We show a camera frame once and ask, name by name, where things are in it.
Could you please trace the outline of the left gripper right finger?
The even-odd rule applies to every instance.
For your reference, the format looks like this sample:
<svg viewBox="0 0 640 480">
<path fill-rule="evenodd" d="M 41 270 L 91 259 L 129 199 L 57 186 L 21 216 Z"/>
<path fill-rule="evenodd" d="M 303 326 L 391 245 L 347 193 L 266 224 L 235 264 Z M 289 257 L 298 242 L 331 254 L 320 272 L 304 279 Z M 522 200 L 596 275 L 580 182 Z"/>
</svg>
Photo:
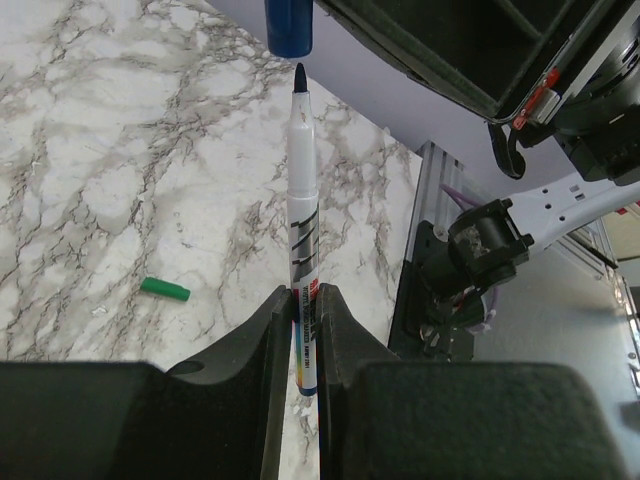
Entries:
<svg viewBox="0 0 640 480">
<path fill-rule="evenodd" d="M 324 479 L 625 479 L 588 383 L 544 363 L 398 358 L 338 287 L 316 314 Z"/>
</svg>

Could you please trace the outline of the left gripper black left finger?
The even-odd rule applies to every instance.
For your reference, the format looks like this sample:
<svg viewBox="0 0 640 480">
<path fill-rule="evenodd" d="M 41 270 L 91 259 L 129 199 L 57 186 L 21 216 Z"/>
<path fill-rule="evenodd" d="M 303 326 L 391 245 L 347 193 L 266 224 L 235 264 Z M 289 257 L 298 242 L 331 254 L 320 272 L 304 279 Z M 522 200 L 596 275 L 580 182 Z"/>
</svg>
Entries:
<svg viewBox="0 0 640 480">
<path fill-rule="evenodd" d="M 161 370 L 146 362 L 5 362 L 5 479 L 274 479 L 293 297 Z"/>
</svg>

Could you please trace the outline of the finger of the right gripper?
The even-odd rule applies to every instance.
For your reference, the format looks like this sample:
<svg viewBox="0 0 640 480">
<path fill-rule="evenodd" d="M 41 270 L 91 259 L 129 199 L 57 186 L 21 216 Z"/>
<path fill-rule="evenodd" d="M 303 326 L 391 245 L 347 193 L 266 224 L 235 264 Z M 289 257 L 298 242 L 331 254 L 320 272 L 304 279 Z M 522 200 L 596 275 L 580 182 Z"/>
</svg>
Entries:
<svg viewBox="0 0 640 480">
<path fill-rule="evenodd" d="M 322 1 L 362 45 L 488 120 L 512 117 L 570 37 L 610 1 Z"/>
</svg>

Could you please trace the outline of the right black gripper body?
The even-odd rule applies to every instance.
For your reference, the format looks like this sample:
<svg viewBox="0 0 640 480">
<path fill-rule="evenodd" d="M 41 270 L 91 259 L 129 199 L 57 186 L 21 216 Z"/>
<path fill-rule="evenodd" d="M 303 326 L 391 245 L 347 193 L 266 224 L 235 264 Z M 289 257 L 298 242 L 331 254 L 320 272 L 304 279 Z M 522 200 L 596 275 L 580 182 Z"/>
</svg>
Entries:
<svg viewBox="0 0 640 480">
<path fill-rule="evenodd" d="M 509 160 L 552 138 L 587 182 L 639 179 L 639 4 L 597 1 L 514 118 Z"/>
</svg>

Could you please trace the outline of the blue pen cap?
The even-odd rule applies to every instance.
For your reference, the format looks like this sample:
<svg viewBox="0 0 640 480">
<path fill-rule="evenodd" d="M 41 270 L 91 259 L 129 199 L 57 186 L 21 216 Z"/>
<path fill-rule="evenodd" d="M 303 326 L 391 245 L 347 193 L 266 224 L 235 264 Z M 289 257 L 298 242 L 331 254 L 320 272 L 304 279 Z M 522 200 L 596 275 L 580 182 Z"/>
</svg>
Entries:
<svg viewBox="0 0 640 480">
<path fill-rule="evenodd" d="M 313 48 L 313 0 L 265 0 L 269 51 L 285 59 L 302 58 Z"/>
</svg>

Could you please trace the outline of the blue white pen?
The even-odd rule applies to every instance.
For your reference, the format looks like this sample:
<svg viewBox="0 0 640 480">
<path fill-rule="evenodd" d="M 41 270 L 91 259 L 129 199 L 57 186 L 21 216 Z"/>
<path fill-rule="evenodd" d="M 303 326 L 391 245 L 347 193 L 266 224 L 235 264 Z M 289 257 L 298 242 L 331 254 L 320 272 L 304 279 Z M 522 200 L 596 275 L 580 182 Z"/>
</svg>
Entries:
<svg viewBox="0 0 640 480">
<path fill-rule="evenodd" d="M 287 126 L 287 228 L 296 384 L 307 397 L 317 391 L 316 296 L 319 290 L 319 190 L 315 123 L 304 65 L 296 65 Z"/>
</svg>

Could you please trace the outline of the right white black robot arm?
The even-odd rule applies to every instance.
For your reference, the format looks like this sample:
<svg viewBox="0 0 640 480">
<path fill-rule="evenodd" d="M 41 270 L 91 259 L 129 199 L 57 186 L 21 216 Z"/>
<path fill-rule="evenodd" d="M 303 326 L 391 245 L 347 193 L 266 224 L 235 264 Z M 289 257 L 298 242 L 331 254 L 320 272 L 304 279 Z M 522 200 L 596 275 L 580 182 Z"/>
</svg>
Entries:
<svg viewBox="0 0 640 480">
<path fill-rule="evenodd" d="M 571 174 L 462 213 L 418 266 L 436 298 L 514 277 L 559 237 L 639 197 L 639 5 L 635 1 L 326 1 L 379 58 L 482 117 L 494 156 L 554 138 Z"/>
</svg>

